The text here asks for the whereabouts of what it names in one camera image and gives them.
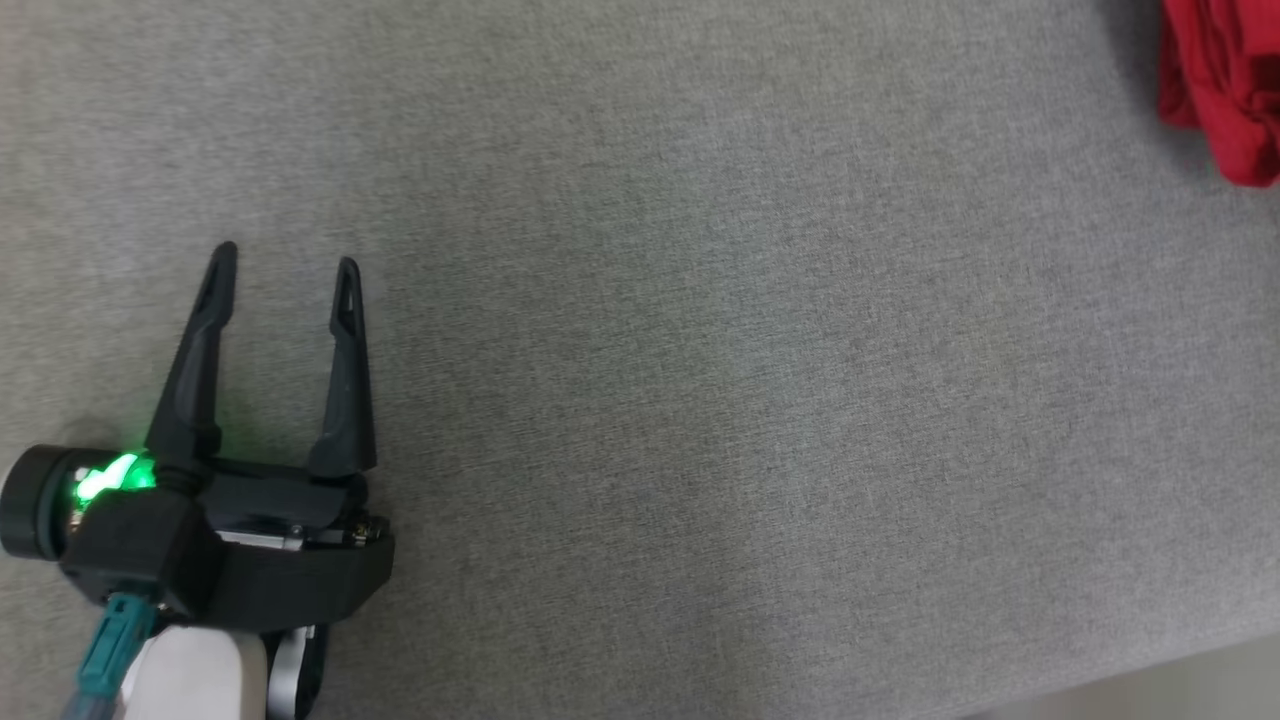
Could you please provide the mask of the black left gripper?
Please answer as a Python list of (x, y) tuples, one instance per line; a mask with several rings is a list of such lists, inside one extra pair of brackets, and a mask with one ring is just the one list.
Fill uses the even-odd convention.
[[(205, 460), (221, 447), (220, 341), (237, 263), (232, 241), (210, 256), (146, 436), (156, 460)], [(218, 459), (202, 489), (180, 498), (156, 488), (147, 456), (37, 445), (3, 484), (4, 551), (55, 562), (92, 603), (134, 594), (173, 623), (284, 632), (348, 618), (389, 580), (396, 551), (387, 521), (365, 510), (365, 479), (353, 477), (378, 465), (378, 442), (352, 258), (339, 261), (329, 327), (324, 419), (307, 459), (308, 473), (326, 479)]]

